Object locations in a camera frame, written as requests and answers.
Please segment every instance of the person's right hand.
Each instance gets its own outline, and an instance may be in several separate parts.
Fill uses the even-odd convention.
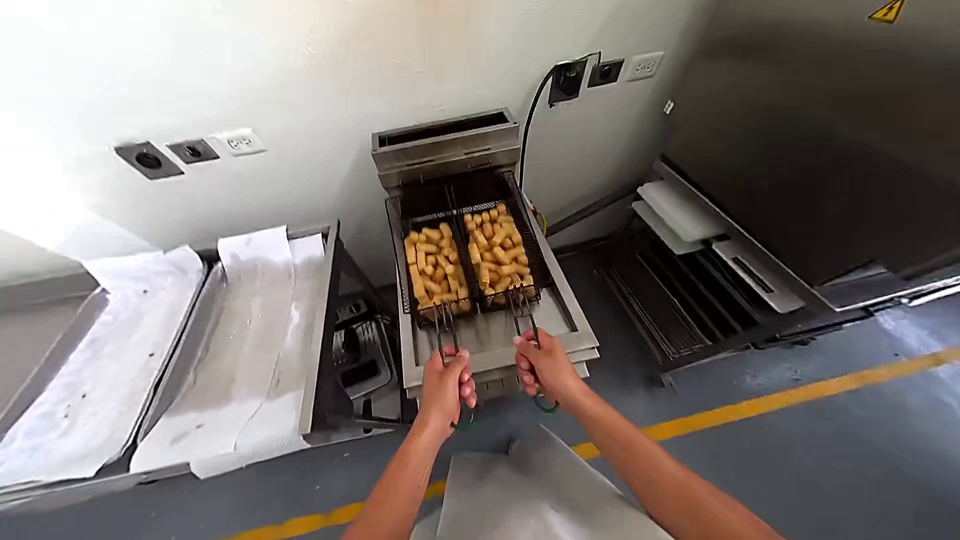
[[[523,390],[536,396],[538,389],[542,389],[555,402],[569,402],[585,384],[573,369],[560,341],[544,329],[537,329],[537,334],[540,337],[539,348],[533,329],[514,338],[514,360]],[[536,377],[531,368],[536,369]]]

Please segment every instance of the gray apron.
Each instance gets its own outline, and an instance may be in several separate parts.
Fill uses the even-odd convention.
[[[444,505],[414,540],[672,537],[556,435],[538,426],[509,455],[458,454]]]

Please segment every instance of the yellow floor line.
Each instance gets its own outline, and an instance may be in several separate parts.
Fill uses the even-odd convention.
[[[655,441],[663,441],[686,435],[694,431],[715,428],[730,422],[751,418],[774,410],[780,410],[792,405],[818,400],[828,396],[835,396],[863,386],[880,384],[888,380],[908,377],[915,373],[933,369],[952,362],[960,361],[960,347],[944,349],[929,355],[914,356],[899,362],[884,364],[879,367],[850,373],[834,379],[821,380],[805,384],[790,390],[783,390],[734,405],[722,406],[713,410],[699,412],[684,418],[670,420],[643,428],[643,432]],[[593,443],[583,443],[571,447],[583,459],[592,459],[600,455],[600,451]],[[439,497],[446,489],[446,480],[430,483],[426,488],[424,499]],[[285,521],[279,525],[255,528],[230,536],[226,540],[283,540],[301,534],[307,534],[321,528],[336,527],[349,523],[360,513],[363,503],[353,503],[341,506],[324,514],[310,514]]]

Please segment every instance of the gray floor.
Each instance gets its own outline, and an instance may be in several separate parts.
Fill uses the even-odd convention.
[[[650,384],[642,342],[593,274],[563,261],[600,343],[590,384],[638,425],[650,425],[960,343],[960,298],[895,309],[808,347],[730,357],[683,370],[677,391]],[[960,530],[960,367],[798,405],[666,441],[694,471],[790,538],[943,538]],[[528,399],[485,404],[452,453],[501,452],[543,423],[587,440],[563,414]],[[167,479],[40,515],[0,519],[10,538],[218,538],[362,501],[402,434],[290,455],[216,479]],[[593,465],[622,483],[597,459]],[[336,538],[329,528],[309,538]]]

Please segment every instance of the white wall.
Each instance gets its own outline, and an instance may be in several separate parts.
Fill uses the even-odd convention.
[[[635,182],[659,150],[660,108],[709,2],[14,0],[0,15],[0,197],[43,211],[57,196],[164,248],[339,217],[387,282],[371,132],[503,106],[522,117],[556,61],[665,50],[655,79],[538,111],[527,191],[559,219]],[[169,181],[111,150],[245,126],[268,152]],[[0,242],[0,266],[13,259],[61,263]]]

